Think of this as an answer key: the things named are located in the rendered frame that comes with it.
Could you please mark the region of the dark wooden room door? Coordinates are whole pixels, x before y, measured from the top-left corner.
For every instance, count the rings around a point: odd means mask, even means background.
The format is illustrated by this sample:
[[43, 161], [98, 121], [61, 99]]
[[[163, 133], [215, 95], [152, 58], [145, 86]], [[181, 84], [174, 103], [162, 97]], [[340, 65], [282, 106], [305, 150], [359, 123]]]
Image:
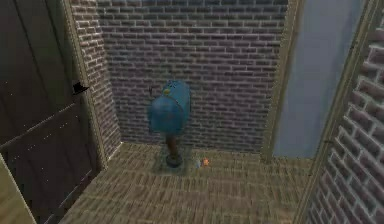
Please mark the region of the dark wooden room door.
[[59, 224], [100, 170], [76, 82], [59, 0], [0, 0], [0, 154], [36, 224]]

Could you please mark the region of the pale blue room door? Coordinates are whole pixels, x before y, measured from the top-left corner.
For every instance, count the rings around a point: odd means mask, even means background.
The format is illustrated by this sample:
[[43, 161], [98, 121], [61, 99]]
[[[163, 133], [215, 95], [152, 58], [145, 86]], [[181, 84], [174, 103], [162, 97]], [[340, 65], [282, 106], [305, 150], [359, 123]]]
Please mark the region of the pale blue room door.
[[366, 1], [305, 0], [275, 156], [315, 156]]

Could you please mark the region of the blue mailbox on post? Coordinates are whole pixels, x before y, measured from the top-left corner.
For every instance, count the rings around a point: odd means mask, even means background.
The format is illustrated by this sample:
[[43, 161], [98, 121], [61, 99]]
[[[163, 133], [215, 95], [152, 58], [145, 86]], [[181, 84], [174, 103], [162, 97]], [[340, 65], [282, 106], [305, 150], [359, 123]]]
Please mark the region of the blue mailbox on post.
[[169, 80], [154, 98], [147, 111], [150, 133], [162, 133], [165, 136], [169, 154], [166, 163], [176, 168], [182, 164], [182, 157], [177, 150], [177, 137], [184, 130], [191, 113], [191, 90], [181, 80]]

